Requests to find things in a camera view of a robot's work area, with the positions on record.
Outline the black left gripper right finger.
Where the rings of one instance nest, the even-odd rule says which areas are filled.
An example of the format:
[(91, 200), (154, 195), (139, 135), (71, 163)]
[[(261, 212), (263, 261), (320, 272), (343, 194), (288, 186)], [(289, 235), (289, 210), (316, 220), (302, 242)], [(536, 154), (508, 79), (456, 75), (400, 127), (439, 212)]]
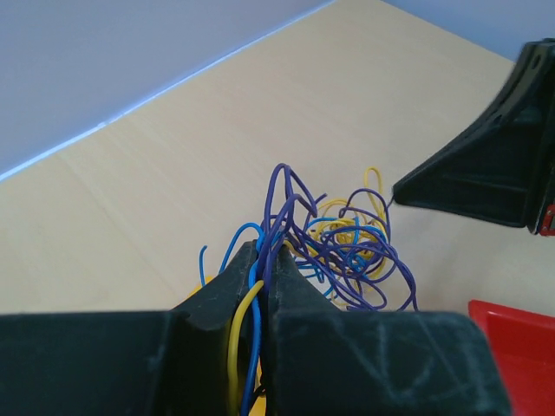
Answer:
[(508, 415), (486, 337), (450, 312), (342, 311), (274, 263), (263, 375), (270, 415)]

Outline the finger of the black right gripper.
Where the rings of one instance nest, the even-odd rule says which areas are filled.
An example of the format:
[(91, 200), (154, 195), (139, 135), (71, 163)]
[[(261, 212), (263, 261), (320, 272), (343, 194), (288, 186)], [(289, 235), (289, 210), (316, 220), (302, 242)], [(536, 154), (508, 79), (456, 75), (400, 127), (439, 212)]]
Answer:
[(553, 236), (553, 39), (526, 43), (489, 107), (397, 181), (393, 199)]

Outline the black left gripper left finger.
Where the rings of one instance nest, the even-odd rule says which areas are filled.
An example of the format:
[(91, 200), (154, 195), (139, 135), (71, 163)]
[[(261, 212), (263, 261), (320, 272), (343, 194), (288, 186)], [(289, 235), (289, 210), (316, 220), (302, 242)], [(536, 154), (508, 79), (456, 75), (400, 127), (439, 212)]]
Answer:
[(256, 258), (173, 309), (3, 315), (4, 415), (224, 415), (232, 319)]

